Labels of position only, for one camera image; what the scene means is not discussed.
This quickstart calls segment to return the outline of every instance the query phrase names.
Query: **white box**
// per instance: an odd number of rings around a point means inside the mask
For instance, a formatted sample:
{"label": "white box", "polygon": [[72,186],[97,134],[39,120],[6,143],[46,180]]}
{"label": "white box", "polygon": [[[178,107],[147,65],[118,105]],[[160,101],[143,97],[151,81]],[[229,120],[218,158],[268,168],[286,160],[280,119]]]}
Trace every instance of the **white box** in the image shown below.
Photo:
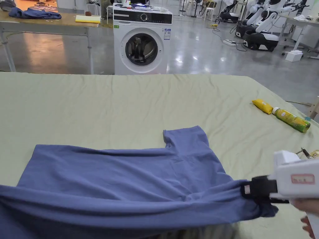
{"label": "white box", "polygon": [[294,50],[294,51],[288,52],[286,60],[290,62],[297,62],[297,61],[300,61],[301,57],[302,57],[302,51]]}

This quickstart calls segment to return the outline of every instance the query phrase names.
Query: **bottle cap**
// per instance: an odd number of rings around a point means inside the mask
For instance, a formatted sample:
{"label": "bottle cap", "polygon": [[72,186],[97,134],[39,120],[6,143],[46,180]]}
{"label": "bottle cap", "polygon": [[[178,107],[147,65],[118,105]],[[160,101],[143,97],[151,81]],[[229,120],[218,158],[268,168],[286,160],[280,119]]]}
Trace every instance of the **bottle cap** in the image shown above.
{"label": "bottle cap", "polygon": [[275,108],[273,108],[273,110],[272,110],[272,114],[275,114],[275,112],[276,112],[276,110],[277,109],[279,109],[279,107],[275,107]]}

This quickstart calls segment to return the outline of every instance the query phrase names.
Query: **t-shirt sleeve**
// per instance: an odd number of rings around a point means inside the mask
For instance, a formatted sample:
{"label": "t-shirt sleeve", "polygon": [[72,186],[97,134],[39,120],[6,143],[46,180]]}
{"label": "t-shirt sleeve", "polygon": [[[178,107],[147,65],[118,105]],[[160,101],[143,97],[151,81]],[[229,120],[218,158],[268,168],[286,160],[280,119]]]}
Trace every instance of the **t-shirt sleeve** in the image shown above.
{"label": "t-shirt sleeve", "polygon": [[190,154],[209,149],[207,135],[201,127],[164,130],[164,141],[167,148],[174,148],[179,153]]}

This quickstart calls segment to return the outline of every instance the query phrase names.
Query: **washing machine drum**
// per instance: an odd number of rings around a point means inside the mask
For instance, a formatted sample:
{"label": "washing machine drum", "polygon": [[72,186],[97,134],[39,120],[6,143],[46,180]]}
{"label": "washing machine drum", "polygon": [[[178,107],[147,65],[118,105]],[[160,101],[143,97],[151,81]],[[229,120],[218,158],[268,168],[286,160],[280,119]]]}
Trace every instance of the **washing machine drum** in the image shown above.
{"label": "washing machine drum", "polygon": [[125,47],[127,58],[138,66],[151,64],[157,56],[157,51],[158,46],[155,39],[145,33],[132,36]]}

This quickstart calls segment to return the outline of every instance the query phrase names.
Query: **power strip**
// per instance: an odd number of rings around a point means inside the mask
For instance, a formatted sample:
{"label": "power strip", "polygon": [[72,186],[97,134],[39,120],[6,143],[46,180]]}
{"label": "power strip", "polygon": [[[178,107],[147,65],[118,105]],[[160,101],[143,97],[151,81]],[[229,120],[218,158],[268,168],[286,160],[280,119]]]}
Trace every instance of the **power strip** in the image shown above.
{"label": "power strip", "polygon": [[236,42],[232,41],[232,40],[229,40],[229,39],[223,40],[223,43],[225,43],[226,45],[229,45],[231,47],[235,47],[236,46]]}

